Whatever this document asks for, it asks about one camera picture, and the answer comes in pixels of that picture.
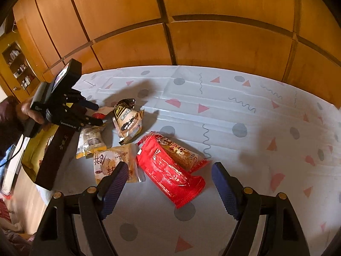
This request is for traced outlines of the person's left hand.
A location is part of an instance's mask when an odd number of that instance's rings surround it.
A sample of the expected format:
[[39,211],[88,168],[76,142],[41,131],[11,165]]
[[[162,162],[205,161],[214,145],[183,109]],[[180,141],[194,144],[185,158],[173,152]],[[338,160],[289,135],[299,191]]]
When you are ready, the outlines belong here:
[[36,111],[30,109],[31,102],[32,102],[32,97],[28,98],[27,100],[25,100],[24,102],[22,102],[21,104],[19,104],[17,106],[17,108],[16,108],[17,117],[22,122],[25,122],[26,120],[31,118],[35,122],[37,122],[38,124],[41,124],[41,125],[45,124],[46,121],[43,118],[43,116],[39,112],[36,112]]

